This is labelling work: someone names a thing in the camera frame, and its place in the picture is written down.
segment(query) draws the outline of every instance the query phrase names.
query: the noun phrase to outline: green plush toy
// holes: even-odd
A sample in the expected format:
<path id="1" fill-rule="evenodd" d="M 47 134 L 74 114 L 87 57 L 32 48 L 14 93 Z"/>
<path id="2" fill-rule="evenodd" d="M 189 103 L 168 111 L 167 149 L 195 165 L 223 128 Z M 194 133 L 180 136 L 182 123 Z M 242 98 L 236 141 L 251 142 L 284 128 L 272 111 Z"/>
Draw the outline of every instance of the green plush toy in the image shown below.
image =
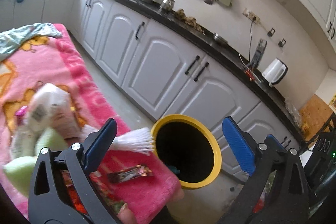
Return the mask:
<path id="1" fill-rule="evenodd" d="M 35 157 L 19 157 L 3 167 L 9 181 L 26 197 L 29 195 L 30 180 L 37 156 L 43 147 L 49 147 L 51 151 L 60 151 L 67 149 L 68 145 L 57 131 L 47 128 L 35 144 Z"/>

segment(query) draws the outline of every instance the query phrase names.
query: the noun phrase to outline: trash bin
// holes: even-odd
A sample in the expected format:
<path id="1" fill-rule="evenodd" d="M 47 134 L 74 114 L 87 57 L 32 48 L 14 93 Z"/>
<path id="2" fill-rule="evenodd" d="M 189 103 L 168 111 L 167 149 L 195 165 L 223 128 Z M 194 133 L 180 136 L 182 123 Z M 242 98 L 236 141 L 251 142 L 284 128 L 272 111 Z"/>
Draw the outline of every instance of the trash bin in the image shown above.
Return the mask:
<path id="1" fill-rule="evenodd" d="M 211 132 L 186 115 L 172 114 L 152 127 L 155 154 L 165 165 L 178 170 L 184 189 L 211 183 L 221 170 L 221 150 Z"/>

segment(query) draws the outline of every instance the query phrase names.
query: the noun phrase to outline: tiled floor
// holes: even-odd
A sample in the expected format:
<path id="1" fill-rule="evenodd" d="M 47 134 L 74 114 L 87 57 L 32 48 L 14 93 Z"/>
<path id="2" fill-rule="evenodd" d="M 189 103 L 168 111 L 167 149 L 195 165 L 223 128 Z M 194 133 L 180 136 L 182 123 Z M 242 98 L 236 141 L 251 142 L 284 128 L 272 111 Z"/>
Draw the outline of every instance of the tiled floor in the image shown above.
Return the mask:
<path id="1" fill-rule="evenodd" d="M 85 65 L 93 80 L 105 96 L 106 100 L 132 129 L 153 126 L 137 107 L 135 107 L 95 66 L 87 53 L 74 42 L 82 55 Z M 238 185 L 224 174 L 220 173 L 214 182 L 197 190 L 185 190 L 184 199 L 167 205 L 171 215 L 180 224 L 212 224 L 223 215 L 228 205 L 241 190 Z"/>

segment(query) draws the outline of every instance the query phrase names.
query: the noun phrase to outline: pink blanket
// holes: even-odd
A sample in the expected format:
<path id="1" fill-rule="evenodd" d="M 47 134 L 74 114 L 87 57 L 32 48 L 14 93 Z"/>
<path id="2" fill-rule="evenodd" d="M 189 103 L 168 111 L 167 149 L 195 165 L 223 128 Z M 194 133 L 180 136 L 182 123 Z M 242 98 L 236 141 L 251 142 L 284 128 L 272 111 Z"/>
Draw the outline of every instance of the pink blanket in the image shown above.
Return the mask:
<path id="1" fill-rule="evenodd" d="M 15 131 L 14 113 L 27 105 L 42 83 L 52 83 L 70 93 L 80 126 L 100 128 L 112 117 L 118 135 L 130 129 L 107 103 L 85 68 L 62 24 L 55 24 L 63 37 L 40 37 L 26 42 L 7 60 L 0 63 L 0 163 L 8 163 L 9 145 Z M 180 188 L 177 177 L 154 155 L 109 151 L 104 163 L 111 171 L 136 164 L 146 164 L 154 176 L 139 178 L 113 186 L 113 193 L 128 203 L 139 224 L 149 223 Z M 0 172 L 0 182 L 17 208 L 27 216 L 27 199 Z"/>

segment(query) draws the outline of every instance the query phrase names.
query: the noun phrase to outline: white kettle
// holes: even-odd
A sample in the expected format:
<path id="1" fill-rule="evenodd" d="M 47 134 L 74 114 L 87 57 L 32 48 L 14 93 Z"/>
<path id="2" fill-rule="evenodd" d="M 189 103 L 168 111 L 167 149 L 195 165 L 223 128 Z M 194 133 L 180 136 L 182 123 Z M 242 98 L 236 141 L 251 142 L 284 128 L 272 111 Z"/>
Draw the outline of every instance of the white kettle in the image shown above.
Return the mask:
<path id="1" fill-rule="evenodd" d="M 262 76 L 269 82 L 269 86 L 279 84 L 288 71 L 288 67 L 280 59 L 276 58 L 262 73 Z"/>

